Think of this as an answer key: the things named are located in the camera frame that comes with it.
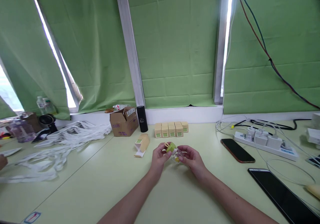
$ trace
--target green curtain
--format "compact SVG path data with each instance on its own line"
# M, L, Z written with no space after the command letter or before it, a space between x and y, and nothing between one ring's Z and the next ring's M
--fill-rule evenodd
M147 108L214 106L220 0L129 0Z
M34 0L0 0L0 56L25 111L40 113L37 96L49 97L58 119L70 119L59 66Z
M117 0L40 0L83 96L79 112L135 105Z
M300 95L320 105L319 0L247 2L278 71ZM254 24L250 11L247 13ZM244 16L239 0L224 90L225 114L317 110L296 96L276 75Z
M17 114L10 108L10 106L0 96L0 119L14 117Z

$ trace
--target bottle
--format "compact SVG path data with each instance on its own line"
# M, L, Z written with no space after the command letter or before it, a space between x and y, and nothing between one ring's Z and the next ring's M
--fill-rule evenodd
M180 157L180 156L183 156L182 151L179 150L173 142L171 142L170 144L166 142L164 145L165 145L165 147L167 148L167 149L166 149L166 152L167 152L167 153L168 153L169 151L172 152L172 153L171 153L171 159L174 160L174 161L176 161L176 162L180 162L180 161L179 161L179 157Z
M32 126L25 120L15 120L11 125L11 132L18 139L19 143L32 141L37 134L34 132Z
M44 107L46 109L46 113L56 115L57 112L56 112L53 104L51 103L50 99L48 97L44 97L42 99L43 99Z
M148 123L146 117L146 110L143 105L137 106L138 119L140 124L140 131L147 132L148 131Z
M43 99L42 99L42 96L38 96L37 97L37 105L41 111L41 114L44 115L46 113L46 107L44 105L44 102L43 102Z

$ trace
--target white power strip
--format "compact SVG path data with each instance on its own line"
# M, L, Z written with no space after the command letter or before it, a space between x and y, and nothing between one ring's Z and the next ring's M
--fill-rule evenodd
M298 158L299 158L299 155L297 154L296 150L293 149L293 148L292 148L292 151L286 150L286 149L284 149L282 147L280 147L280 149L276 150L276 149L270 148L268 146L262 146L262 145L259 145L259 144L255 144L253 141L246 140L245 139L245 134L243 134L241 132L236 132L234 134L234 140L238 141L238 142L241 142L243 144L252 146L252 147L257 147L258 149L270 152L272 154L287 158L287 159L292 160L292 161L297 161Z

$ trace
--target black phone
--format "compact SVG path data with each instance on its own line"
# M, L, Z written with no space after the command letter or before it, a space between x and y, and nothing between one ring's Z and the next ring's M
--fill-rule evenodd
M233 139L221 139L220 142L227 148L233 157L240 163L254 163L256 160Z
M248 172L289 223L320 223L320 217L306 206L269 170L249 168Z

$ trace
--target light green tabletop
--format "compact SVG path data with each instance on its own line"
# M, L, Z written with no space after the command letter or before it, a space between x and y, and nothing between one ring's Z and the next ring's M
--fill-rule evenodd
M32 183L0 184L0 220L20 223L44 202L59 186L72 176L83 164L95 155L109 140L113 138L110 133L102 140L92 141L83 151L72 151L58 177L52 181ZM35 144L18 143L16 138L1 140L0 152L22 147L16 154L8 157L8 162L21 160L24 156L39 152L43 148L34 148ZM5 167L0 176L16 176L29 173L29 169L22 166Z
M285 131L285 133L305 151L318 155L320 151L303 138L309 124L310 122L299 122L296 131ZM255 163L241 164L220 144L221 138L229 138L229 136L221 133L216 135L215 124L190 124L189 133L185 133L182 138L155 139L153 129L154 126L149 126L147 133L151 142L142 159L133 157L136 153L134 143L141 134L139 128L131 137L112 138L35 209L41 213L35 224L96 223L146 174L150 167L153 149L160 142L167 141L173 141L176 145L190 145L198 150L207 168L232 190L277 222L288 223L247 171L248 168L267 168L254 147L240 144L256 159ZM260 153L266 160L272 158L284 160L282 157L261 150ZM298 153L300 154L299 161L292 163L309 172L316 182L320 183L320 170L307 163L305 161L307 157L301 151L298 151ZM311 183L310 178L287 163L272 162L271 165L296 181ZM305 191L302 186L293 184L281 177L280 180L296 195L320 209L319 200ZM29 189L32 188L32 185L22 185L25 185L24 197L29 196L31 198ZM51 182L33 185L43 186L43 189L45 189L45 186L49 187ZM27 205L27 200L22 199L19 207L26 208ZM16 218L13 218L13 213L8 214L7 217L10 217L8 220L16 220ZM136 223L202 224L232 223L232 220L219 203L198 185L187 167L183 164L168 161L159 183L147 198Z

